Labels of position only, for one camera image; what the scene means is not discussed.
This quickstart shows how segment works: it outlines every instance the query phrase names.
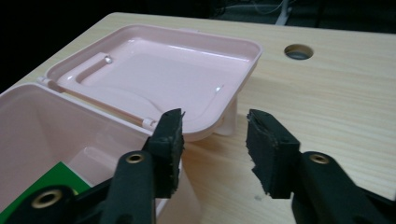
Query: pink plastic container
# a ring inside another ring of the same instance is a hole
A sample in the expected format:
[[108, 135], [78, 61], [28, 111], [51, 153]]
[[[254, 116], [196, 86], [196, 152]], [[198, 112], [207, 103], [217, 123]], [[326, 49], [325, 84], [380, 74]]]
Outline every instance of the pink plastic container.
[[[186, 141], [233, 133], [237, 93], [261, 54], [248, 40], [130, 25], [37, 83], [3, 92], [0, 211], [58, 161], [92, 186], [110, 178], [118, 158], [140, 150], [168, 110], [185, 112]], [[198, 201], [180, 170], [176, 194], [157, 200], [158, 223], [199, 223]]]

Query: green object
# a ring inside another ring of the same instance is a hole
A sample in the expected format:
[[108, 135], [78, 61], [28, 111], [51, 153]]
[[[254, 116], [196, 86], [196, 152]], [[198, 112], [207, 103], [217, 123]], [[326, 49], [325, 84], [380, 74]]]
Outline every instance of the green object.
[[58, 162], [45, 174], [43, 174], [32, 186], [23, 192], [12, 204], [0, 213], [0, 224], [4, 224], [7, 218], [18, 207], [18, 205], [30, 194], [51, 185], [66, 185], [76, 193], [89, 189], [90, 186], [78, 175], [70, 170], [63, 162]]

